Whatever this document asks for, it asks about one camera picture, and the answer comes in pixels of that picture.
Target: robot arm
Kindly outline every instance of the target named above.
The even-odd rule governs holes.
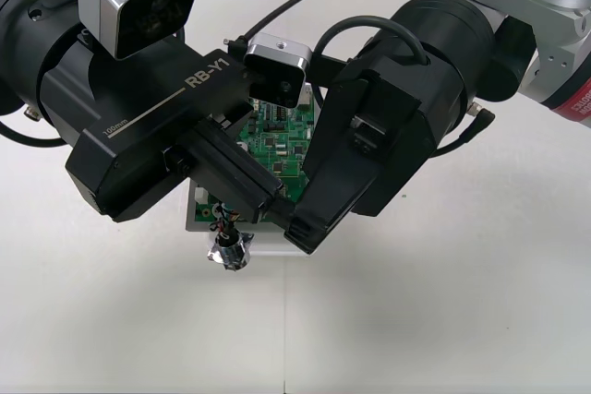
[[[493,64],[478,96],[502,101],[519,89],[563,117],[590,126],[591,0],[468,1],[497,31]],[[537,54],[530,63],[533,50]],[[503,90],[492,87],[499,80]]]
[[[523,83],[555,105],[585,91],[591,70],[587,0],[413,0],[392,21],[351,18],[329,30],[324,44],[380,26],[348,62],[324,56],[322,44],[312,52],[264,34],[229,42],[228,54],[198,54],[166,37],[191,4],[0,0],[0,57],[10,61],[0,87],[72,146],[66,169],[78,190],[115,221],[139,217],[190,176],[246,220],[271,218],[311,254],[348,212],[377,216],[449,151],[438,146],[467,113],[476,118],[460,142],[488,126],[494,116],[474,105],[477,95],[506,100]],[[253,112],[249,98],[294,107],[305,81],[329,92],[304,163],[309,183],[294,202],[235,137]],[[587,113],[583,100],[550,107]],[[214,252],[241,269],[251,240],[229,223]]]

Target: electronic component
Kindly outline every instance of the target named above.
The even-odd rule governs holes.
[[[276,119],[278,121],[285,121],[287,120],[287,110],[283,108],[283,106],[277,107],[277,116]]]
[[[274,108],[277,105],[271,105],[271,115],[276,113]],[[301,195],[308,179],[304,171],[301,168],[302,155],[296,154],[294,147],[301,147],[304,153],[308,150],[310,141],[306,139],[308,134],[308,126],[305,124],[306,121],[314,122],[314,112],[302,112],[301,110],[294,109],[291,113],[287,114],[286,122],[275,122],[265,120],[265,112],[267,104],[260,104],[259,108],[262,112],[252,114],[247,126],[242,130],[238,140],[247,143],[249,146],[249,154],[253,156],[259,163],[264,165],[269,171],[276,174],[284,183],[284,187],[281,190],[281,195],[288,197],[292,200],[297,200]],[[272,126],[273,132],[277,128],[277,124],[285,124],[290,127],[289,133],[275,133],[272,137],[269,134],[270,127]],[[255,132],[251,133],[251,129],[254,127]],[[287,151],[286,155],[280,156],[278,151]],[[281,171],[274,171],[273,165],[280,163],[282,165]],[[203,196],[195,207],[194,222],[195,226],[191,225],[191,230],[197,229],[198,231],[206,230],[210,223],[215,221],[213,207],[219,204],[219,200],[207,193],[205,201]],[[209,215],[204,217],[202,211],[209,209]],[[270,221],[263,219],[262,223],[259,224],[259,230],[264,228],[265,225],[272,225]],[[248,226],[247,230],[257,230],[252,226]]]

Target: black cylindrical joint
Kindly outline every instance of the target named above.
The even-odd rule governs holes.
[[[495,34],[495,52],[478,83],[477,96],[484,101],[507,101],[513,97],[536,51],[531,25],[506,18]]]
[[[495,45],[492,27],[478,8],[466,0],[411,0],[392,20],[410,29],[428,51],[453,65],[464,81],[465,97],[475,97]],[[381,31],[375,39],[387,37],[388,33]]]
[[[0,0],[0,78],[22,101],[43,111],[38,92],[81,29],[78,0]]]

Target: red band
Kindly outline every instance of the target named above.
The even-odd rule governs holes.
[[[591,78],[571,99],[553,111],[575,122],[582,122],[591,116]]]

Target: screw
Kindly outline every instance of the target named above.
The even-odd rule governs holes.
[[[33,122],[39,122],[41,120],[39,112],[37,112],[37,110],[35,110],[34,108],[31,108],[30,106],[28,106],[25,110],[25,116],[29,117],[29,119]]]

